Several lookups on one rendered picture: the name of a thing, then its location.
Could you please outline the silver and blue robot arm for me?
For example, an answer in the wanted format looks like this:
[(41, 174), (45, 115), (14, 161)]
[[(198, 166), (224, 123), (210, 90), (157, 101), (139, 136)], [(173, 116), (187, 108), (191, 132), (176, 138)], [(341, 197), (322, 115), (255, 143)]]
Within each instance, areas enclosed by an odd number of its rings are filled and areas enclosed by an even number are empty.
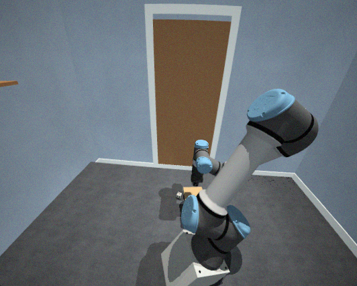
[(247, 219), (228, 205), (230, 201), (259, 165), (301, 152), (319, 130), (315, 116), (282, 89), (259, 96), (249, 106), (247, 116), (247, 134), (227, 162), (211, 158), (205, 140), (197, 140), (194, 146), (197, 170), (205, 174), (212, 170), (210, 174), (216, 177), (207, 189), (185, 199), (181, 222), (185, 230), (195, 234), (191, 239), (195, 258), (211, 271), (218, 269), (226, 254), (250, 233)]

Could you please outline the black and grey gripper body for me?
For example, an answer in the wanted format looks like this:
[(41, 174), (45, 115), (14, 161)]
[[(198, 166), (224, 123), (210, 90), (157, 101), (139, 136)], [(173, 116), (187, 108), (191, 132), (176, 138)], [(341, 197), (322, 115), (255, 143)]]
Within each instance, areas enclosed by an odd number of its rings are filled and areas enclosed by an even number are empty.
[(203, 174), (201, 174), (196, 167), (195, 160), (193, 159), (193, 167), (192, 167), (192, 175), (191, 175), (192, 183), (202, 183), (203, 182)]

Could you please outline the peach flat square mat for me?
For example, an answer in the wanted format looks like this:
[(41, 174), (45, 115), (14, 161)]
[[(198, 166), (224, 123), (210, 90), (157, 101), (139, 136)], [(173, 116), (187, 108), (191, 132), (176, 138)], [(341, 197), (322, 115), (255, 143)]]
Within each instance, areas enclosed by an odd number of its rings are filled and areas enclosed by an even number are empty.
[(183, 189), (184, 189), (184, 195), (185, 195), (185, 199), (186, 199), (189, 195), (197, 196), (197, 194), (200, 192), (200, 190), (202, 190), (202, 187), (183, 187)]

